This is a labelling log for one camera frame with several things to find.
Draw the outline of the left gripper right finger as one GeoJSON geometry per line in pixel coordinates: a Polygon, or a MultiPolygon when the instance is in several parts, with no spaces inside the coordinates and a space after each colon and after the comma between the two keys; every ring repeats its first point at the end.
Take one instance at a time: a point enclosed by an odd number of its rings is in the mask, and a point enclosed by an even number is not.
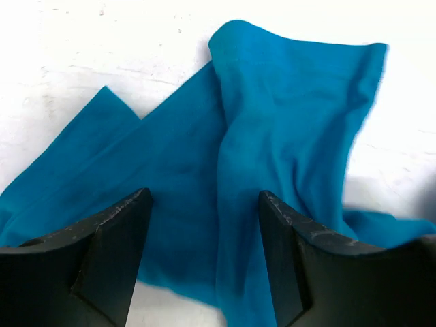
{"type": "Polygon", "coordinates": [[[278,326],[434,326],[435,237],[393,249],[346,237],[261,191],[278,326]]]}

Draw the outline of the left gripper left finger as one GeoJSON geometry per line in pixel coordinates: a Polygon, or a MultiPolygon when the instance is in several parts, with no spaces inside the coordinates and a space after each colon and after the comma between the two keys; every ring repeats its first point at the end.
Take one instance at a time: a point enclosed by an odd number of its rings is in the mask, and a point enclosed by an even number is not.
{"type": "Polygon", "coordinates": [[[1,248],[2,326],[124,326],[153,200],[139,189],[66,228],[1,248]]]}

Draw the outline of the blue t shirt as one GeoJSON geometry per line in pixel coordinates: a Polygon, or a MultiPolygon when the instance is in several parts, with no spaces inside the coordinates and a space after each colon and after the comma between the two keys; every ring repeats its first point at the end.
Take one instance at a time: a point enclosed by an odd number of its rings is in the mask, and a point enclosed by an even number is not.
{"type": "Polygon", "coordinates": [[[211,61],[143,119],[101,89],[1,194],[1,244],[54,232],[147,187],[140,278],[219,307],[229,326],[274,326],[259,192],[380,247],[435,233],[430,221],[342,205],[385,44],[291,40],[233,20],[209,48],[211,61]]]}

